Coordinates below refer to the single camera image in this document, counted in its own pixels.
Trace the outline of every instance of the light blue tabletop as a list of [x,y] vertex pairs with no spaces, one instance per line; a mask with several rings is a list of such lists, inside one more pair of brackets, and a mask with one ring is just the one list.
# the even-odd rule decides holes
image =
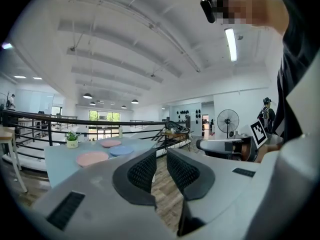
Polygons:
[[[76,171],[81,169],[81,167],[76,162],[77,156],[81,154],[91,151],[103,151],[108,154],[109,159],[117,159],[116,156],[110,154],[109,148],[101,146],[100,142],[105,140],[106,139],[99,139],[94,145],[92,145],[90,141],[82,142],[79,143],[79,146],[77,148],[67,148],[66,145],[45,147],[45,165],[51,187],[54,188],[60,182],[63,182]],[[121,141],[121,145],[132,147],[134,152],[131,154],[136,155],[139,155],[139,153],[143,154],[144,152],[152,149],[157,144],[156,141],[152,140],[132,139],[128,137],[112,137],[108,138],[108,140]]]

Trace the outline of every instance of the fan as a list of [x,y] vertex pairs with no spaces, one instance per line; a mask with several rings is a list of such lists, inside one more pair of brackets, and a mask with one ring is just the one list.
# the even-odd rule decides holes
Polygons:
[[235,111],[225,109],[218,115],[216,122],[220,131],[225,133],[228,139],[229,132],[236,130],[239,126],[239,116]]

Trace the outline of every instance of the black metal railing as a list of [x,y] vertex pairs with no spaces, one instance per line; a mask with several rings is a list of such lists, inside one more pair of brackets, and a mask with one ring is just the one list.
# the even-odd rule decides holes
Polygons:
[[[27,121],[31,122],[32,126],[25,126],[19,124],[19,122]],[[159,129],[153,130],[139,130],[139,131],[124,131],[122,134],[135,134],[135,133],[152,133],[154,135],[148,137],[142,137],[141,140],[152,140],[160,143],[157,147],[157,150],[164,149],[175,145],[179,142],[186,141],[188,139],[187,134],[181,134],[179,137],[169,138],[166,134],[163,134],[163,128],[165,127],[166,122],[162,121],[141,121],[141,120],[130,120],[130,122],[108,122],[108,121],[91,121],[91,120],[78,120],[76,116],[63,116],[63,115],[47,115],[47,114],[38,114],[38,113],[25,113],[14,110],[3,110],[2,111],[2,122],[5,127],[15,127],[15,136],[16,136],[16,145],[23,148],[33,149],[43,151],[43,148],[29,146],[25,144],[27,141],[40,141],[48,142],[50,146],[57,143],[60,145],[66,144],[65,141],[56,140],[53,138],[53,134],[65,134],[68,132],[68,129],[72,129],[74,126],[86,125],[88,126],[88,132],[75,131],[77,134],[83,135],[85,137],[96,136],[96,140],[99,139],[99,136],[102,136],[101,139],[108,137],[116,137],[119,135],[120,126],[160,126]],[[21,129],[31,130],[28,134],[21,134]],[[24,152],[17,152],[20,155],[44,159],[42,157],[34,156]]]
[[154,121],[130,120],[130,122],[139,123],[139,124],[133,124],[133,125],[131,125],[131,127],[143,129],[144,127],[146,127],[146,125],[143,124],[143,123],[145,123],[145,122],[154,122]]

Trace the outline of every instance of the ceiling light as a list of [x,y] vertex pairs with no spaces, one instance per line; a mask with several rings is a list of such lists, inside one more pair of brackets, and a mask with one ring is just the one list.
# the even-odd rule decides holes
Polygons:
[[226,38],[228,39],[229,49],[230,49],[230,58],[232,62],[237,60],[237,46],[235,32],[233,28],[226,28],[225,30]]
[[11,45],[11,43],[7,43],[7,42],[4,42],[3,44],[2,44],[2,48],[3,49],[11,49],[13,46]]
[[85,94],[83,95],[83,97],[86,98],[86,99],[92,99],[92,96],[91,96],[90,93],[85,93]]

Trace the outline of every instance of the white flower pot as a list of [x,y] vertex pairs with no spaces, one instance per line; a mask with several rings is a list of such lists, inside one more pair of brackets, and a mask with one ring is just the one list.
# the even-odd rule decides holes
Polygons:
[[67,140],[66,147],[68,149],[75,149],[78,147],[78,140]]

